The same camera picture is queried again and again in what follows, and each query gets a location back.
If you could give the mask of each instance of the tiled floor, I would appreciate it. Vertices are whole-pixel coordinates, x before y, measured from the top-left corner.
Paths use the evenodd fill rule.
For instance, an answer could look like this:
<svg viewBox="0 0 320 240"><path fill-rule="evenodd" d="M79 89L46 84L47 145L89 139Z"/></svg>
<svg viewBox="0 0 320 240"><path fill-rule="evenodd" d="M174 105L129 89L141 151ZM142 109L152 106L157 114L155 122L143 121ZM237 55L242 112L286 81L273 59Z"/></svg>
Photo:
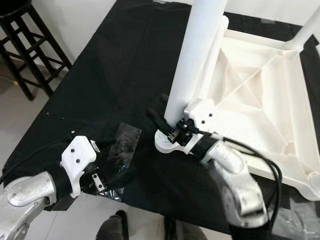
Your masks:
<svg viewBox="0 0 320 240"><path fill-rule="evenodd" d="M3 72L0 64L0 76ZM32 78L28 72L24 74L25 78ZM55 89L61 80L54 79L52 88ZM30 102L18 86L0 77L0 170L48 100L42 90L34 92L36 98ZM120 209L128 214L130 240L164 239L163 216L107 198L82 194L67 211L43 211L32 222L26 240L93 240L100 225ZM209 240L231 239L219 232L203 231Z"/></svg>

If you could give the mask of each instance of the chair leg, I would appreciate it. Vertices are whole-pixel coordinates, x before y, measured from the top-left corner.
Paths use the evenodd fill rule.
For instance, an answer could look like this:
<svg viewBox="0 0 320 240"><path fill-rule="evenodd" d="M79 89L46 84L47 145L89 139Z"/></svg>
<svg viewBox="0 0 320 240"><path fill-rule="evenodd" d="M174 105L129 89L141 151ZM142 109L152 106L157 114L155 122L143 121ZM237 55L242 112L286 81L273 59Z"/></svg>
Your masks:
<svg viewBox="0 0 320 240"><path fill-rule="evenodd" d="M28 68L31 70L33 75L35 76L36 80L39 82L41 88L44 90L44 92L50 97L54 92L52 91L49 84L46 82L46 79L40 72L39 68L27 52L24 44L21 42L19 36L15 33L14 28L9 22L0 22L0 25L3 29L3 31L6 33L6 35L10 38L12 44L14 45L15 49L18 51L20 56L23 58L25 64L28 66Z"/></svg>
<svg viewBox="0 0 320 240"><path fill-rule="evenodd" d="M14 21L19 26L19 28L22 30L23 35L28 40L30 45L32 46L32 45L36 44L35 38L31 35L31 32L30 32L29 28L27 27L27 25L25 24L25 22L23 21L23 19L19 16L19 17L15 18ZM39 58L41 59L41 61L45 65L45 67L48 69L49 73L53 74L55 72L55 69L52 67L51 63L48 61L48 59L47 59L46 55L44 54L44 52L42 51L41 47L37 46L34 49L34 51L39 56Z"/></svg>
<svg viewBox="0 0 320 240"><path fill-rule="evenodd" d="M4 52L5 48L3 45L0 45L0 53ZM30 101L32 101L34 99L34 96L32 95L32 93L30 92L28 86L26 85L25 81L22 79L20 73L18 72L14 62L11 60L11 58L6 55L6 54L1 54L4 63L6 64L6 66L9 68L10 72L12 73L14 79L16 80L16 82L18 83L19 87L21 88L22 92L24 93L24 95L26 96L26 98Z"/></svg>
<svg viewBox="0 0 320 240"><path fill-rule="evenodd" d="M69 59L67 58L64 51L61 49L61 47L59 46L59 44L57 43L55 38L52 36L51 32L49 31L49 29L47 28L45 23L42 21L41 17L39 16L37 11L35 10L34 6L31 6L29 8L28 14L33 19L33 21L38 26L38 28L43 33L43 35L48 38L48 42L51 44L51 46L53 47L55 52L58 54L58 56L62 60L62 62L64 62L66 64L66 67L70 70L70 68L72 66L71 62L69 61Z"/></svg>

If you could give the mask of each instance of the black wire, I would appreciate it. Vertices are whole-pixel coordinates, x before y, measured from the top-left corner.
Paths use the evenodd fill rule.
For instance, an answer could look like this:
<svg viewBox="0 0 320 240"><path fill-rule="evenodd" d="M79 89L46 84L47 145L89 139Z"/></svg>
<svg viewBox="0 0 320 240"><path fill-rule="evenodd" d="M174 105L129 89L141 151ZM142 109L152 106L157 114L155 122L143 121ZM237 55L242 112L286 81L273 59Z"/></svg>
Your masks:
<svg viewBox="0 0 320 240"><path fill-rule="evenodd" d="M21 159L20 161L16 162L8 171L6 171L5 173L3 173L3 175L0 177L0 185L5 181L5 179L7 177L9 177L16 169L17 167L19 167L21 164L25 163L27 160L29 160L31 157L33 157L34 155L38 154L39 152L49 148L49 147L52 147L56 144L61 144L63 143L63 138L62 139L59 139L59 140L56 140L54 142L51 142L51 143L48 143L36 150L34 150L32 153L30 153L26 158L23 158Z"/></svg>
<svg viewBox="0 0 320 240"><path fill-rule="evenodd" d="M231 138L228 138L228 137L224 137L223 140L225 142L230 142L230 143L233 143L233 144L236 144L244 149L247 149L249 150L250 152L252 153L248 153L248 152L245 152L245 151L242 151L242 153L244 154L247 154L247 155L250 155L250 156L254 156L254 157L257 157L257 158L261 158L270 168L270 170L272 171L273 173L273 176L274 176L274 180L275 180L275 203L274 203L274 208L273 208L273 213L272 213L272 217L270 219L270 227L272 228L275 224L275 221L276 221L276 218L277 218L277 215L278 215L278 212L279 212L279 208L280 208L280 198L281 198L281 182L282 182L282 172L280 170L280 168L271 160L265 158L262 154L260 154L257 150L255 150L254 148L244 144L244 143L241 143L241 142L238 142L236 140L233 140ZM267 208L269 208L269 205L271 203L271 199L273 198L273 196L271 196L271 198L268 200L268 205L266 206Z"/></svg>

